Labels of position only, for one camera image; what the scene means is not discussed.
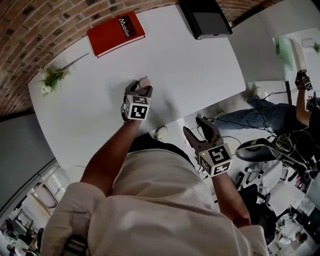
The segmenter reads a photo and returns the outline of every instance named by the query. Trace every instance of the book cover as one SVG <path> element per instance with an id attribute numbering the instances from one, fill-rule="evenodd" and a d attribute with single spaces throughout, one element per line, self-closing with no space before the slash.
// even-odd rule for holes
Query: book cover
<path id="1" fill-rule="evenodd" d="M 134 11 L 107 20 L 88 30 L 87 34 L 93 53 L 98 58 L 145 37 Z"/>

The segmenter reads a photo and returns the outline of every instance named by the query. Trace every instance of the white cube with marker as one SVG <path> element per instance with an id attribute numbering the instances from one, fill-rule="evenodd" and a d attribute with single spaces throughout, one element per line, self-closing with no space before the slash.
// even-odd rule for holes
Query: white cube with marker
<path id="1" fill-rule="evenodd" d="M 124 112 L 129 120 L 146 120 L 151 103 L 149 97 L 127 95 L 123 106 Z"/>
<path id="2" fill-rule="evenodd" d="M 232 154 L 227 143 L 202 151 L 198 157 L 199 164 L 211 177 L 229 170 L 232 161 Z"/>

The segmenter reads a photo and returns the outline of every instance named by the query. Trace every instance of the white desk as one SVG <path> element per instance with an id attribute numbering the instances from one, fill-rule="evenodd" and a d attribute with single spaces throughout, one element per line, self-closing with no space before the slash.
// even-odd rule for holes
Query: white desk
<path id="1" fill-rule="evenodd" d="M 62 168 L 86 166 L 122 125 L 125 87 L 148 76 L 152 107 L 140 133 L 151 131 L 245 90 L 227 38 L 195 40 L 176 5 L 137 15 L 146 38 L 96 58 L 85 37 L 53 60 L 57 67 L 91 52 L 70 69 L 56 93 L 29 83 L 44 136 Z"/>

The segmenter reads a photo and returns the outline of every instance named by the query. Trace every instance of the pink object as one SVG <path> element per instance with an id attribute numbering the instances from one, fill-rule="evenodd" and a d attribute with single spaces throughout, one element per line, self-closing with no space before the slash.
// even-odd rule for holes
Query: pink object
<path id="1" fill-rule="evenodd" d="M 150 80 L 149 80 L 147 77 L 141 78 L 141 79 L 139 80 L 139 87 L 140 87 L 141 89 L 146 89 L 146 88 L 148 88 L 149 86 L 151 86 L 151 82 L 150 82 Z"/>

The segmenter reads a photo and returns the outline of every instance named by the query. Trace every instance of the black label on book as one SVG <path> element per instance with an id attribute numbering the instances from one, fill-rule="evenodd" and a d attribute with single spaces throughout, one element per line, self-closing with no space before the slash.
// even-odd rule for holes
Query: black label on book
<path id="1" fill-rule="evenodd" d="M 126 38 L 134 37 L 137 32 L 128 15 L 118 18 Z"/>

